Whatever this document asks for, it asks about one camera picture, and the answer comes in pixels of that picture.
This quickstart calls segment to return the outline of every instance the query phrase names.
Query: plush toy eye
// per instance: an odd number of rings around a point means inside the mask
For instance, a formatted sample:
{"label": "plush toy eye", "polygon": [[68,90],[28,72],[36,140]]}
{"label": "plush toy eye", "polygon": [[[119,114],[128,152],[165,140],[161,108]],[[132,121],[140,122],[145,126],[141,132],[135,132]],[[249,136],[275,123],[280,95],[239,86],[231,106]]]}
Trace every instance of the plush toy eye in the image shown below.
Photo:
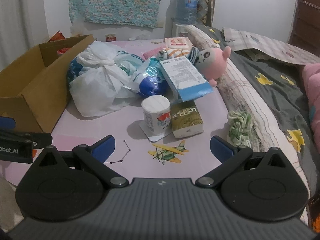
{"label": "plush toy eye", "polygon": [[210,52],[207,51],[206,53],[203,54],[203,56],[204,56],[205,58],[209,57],[209,56],[210,56]]}

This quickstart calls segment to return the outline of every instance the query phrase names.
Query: airplane picture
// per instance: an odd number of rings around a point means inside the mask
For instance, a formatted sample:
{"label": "airplane picture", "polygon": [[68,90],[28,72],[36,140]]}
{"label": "airplane picture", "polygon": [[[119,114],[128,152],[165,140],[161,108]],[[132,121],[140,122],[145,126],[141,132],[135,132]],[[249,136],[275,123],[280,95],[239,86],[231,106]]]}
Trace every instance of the airplane picture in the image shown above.
{"label": "airplane picture", "polygon": [[163,144],[153,143],[154,147],[156,147],[155,151],[148,151],[150,155],[153,156],[154,159],[157,159],[162,164],[165,161],[173,162],[173,163],[181,163],[181,160],[176,157],[177,154],[184,155],[185,152],[189,152],[185,149],[185,140],[183,140],[178,147],[171,147]]}

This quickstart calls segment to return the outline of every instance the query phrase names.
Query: brown wooden door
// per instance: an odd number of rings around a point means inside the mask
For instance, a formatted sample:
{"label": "brown wooden door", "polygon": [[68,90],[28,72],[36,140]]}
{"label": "brown wooden door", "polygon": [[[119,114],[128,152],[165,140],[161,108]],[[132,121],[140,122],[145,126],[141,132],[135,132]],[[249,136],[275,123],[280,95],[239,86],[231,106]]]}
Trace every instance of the brown wooden door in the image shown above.
{"label": "brown wooden door", "polygon": [[289,43],[320,56],[320,0],[298,0]]}

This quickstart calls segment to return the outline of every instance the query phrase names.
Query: table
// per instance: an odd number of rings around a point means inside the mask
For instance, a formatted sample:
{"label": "table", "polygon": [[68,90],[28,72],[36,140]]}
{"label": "table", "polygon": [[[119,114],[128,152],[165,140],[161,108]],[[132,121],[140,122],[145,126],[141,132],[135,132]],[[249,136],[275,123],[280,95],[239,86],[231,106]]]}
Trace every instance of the table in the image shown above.
{"label": "table", "polygon": [[[127,52],[141,56],[142,52],[157,48],[160,44],[151,41],[115,41]],[[139,99],[120,111],[102,117],[83,117],[71,101],[52,132],[53,145],[58,150],[72,150],[79,144],[92,145],[107,135],[116,140],[114,153],[106,165],[117,173],[132,178],[191,178],[195,179],[211,171],[220,162],[210,151],[210,139],[219,135],[226,139],[229,125],[227,108],[216,88],[214,92],[197,99],[196,105],[204,121],[204,133],[185,139],[185,155],[179,155],[181,163],[154,159],[148,151],[155,147],[148,141],[139,127],[144,119]],[[183,139],[176,139],[171,133],[157,143],[177,147]],[[0,176],[17,185],[30,164],[0,161]]]}

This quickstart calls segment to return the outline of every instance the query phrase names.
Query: pink stuffed toy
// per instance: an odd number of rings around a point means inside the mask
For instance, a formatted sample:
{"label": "pink stuffed toy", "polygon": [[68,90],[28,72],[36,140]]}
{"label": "pink stuffed toy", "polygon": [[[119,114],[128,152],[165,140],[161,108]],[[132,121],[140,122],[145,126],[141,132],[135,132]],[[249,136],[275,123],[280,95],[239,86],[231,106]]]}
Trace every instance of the pink stuffed toy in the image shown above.
{"label": "pink stuffed toy", "polygon": [[208,48],[199,52],[195,67],[207,79],[209,84],[214,87],[217,85],[216,79],[221,77],[226,71],[227,61],[231,55],[231,48],[226,46],[224,51],[220,48]]}

